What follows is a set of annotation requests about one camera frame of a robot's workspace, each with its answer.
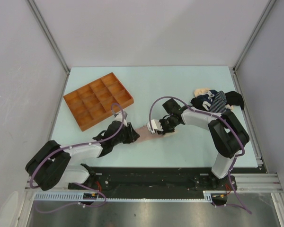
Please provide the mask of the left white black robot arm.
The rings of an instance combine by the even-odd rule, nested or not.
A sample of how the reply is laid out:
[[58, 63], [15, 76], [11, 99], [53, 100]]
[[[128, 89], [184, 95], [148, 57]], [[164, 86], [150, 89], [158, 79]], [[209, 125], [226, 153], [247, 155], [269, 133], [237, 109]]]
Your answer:
[[30, 175], [29, 186], [47, 191], [55, 187], [61, 179], [71, 178], [68, 172], [75, 170], [71, 162], [75, 159], [103, 157], [118, 144], [136, 142], [140, 134], [131, 123], [112, 121], [106, 130], [101, 131], [92, 141], [61, 146], [55, 140], [47, 141], [27, 163], [25, 170]]

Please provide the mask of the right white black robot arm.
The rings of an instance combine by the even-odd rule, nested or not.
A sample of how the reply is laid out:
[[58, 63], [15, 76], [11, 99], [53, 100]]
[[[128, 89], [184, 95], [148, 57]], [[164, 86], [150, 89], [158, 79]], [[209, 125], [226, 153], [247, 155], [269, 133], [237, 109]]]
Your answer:
[[172, 133], [180, 124], [197, 126], [210, 132], [218, 154], [211, 173], [205, 178], [197, 177], [195, 185], [221, 189], [226, 184], [227, 175], [233, 169], [237, 157], [245, 154], [245, 145], [249, 142], [249, 135], [236, 115], [232, 111], [210, 113], [188, 105], [181, 107], [173, 98], [162, 106], [168, 115], [151, 121], [151, 132], [163, 135]]

